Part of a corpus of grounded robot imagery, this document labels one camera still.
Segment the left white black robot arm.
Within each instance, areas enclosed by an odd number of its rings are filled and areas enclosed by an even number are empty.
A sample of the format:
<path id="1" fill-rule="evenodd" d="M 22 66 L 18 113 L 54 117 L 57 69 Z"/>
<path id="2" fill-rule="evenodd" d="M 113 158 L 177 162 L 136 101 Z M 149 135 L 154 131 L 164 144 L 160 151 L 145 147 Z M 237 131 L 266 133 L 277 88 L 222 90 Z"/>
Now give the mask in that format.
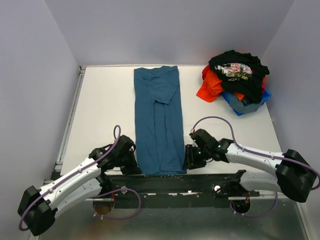
<path id="1" fill-rule="evenodd" d="M 56 218 L 69 207 L 88 198 L 114 196 L 119 189 L 112 189 L 106 171 L 124 167 L 125 160 L 134 162 L 134 142 L 121 135 L 113 144 L 95 148 L 88 157 L 60 178 L 35 188 L 28 187 L 18 206 L 20 231 L 30 231 L 39 236 L 47 231 Z"/>

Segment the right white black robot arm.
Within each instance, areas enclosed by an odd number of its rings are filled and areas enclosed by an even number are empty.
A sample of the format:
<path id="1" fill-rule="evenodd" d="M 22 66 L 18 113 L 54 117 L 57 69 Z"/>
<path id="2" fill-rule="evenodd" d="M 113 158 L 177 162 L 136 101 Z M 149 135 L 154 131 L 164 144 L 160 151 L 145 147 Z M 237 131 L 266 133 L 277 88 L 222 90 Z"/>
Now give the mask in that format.
<path id="1" fill-rule="evenodd" d="M 272 191 L 304 203 L 307 201 L 317 174 L 295 150 L 268 152 L 240 145 L 234 138 L 216 140 L 206 130 L 190 133 L 191 144 L 185 146 L 183 168 L 199 169 L 208 162 L 246 165 L 259 171 L 239 171 L 240 177 L 230 183 L 230 191 L 241 196 L 247 191 Z"/>

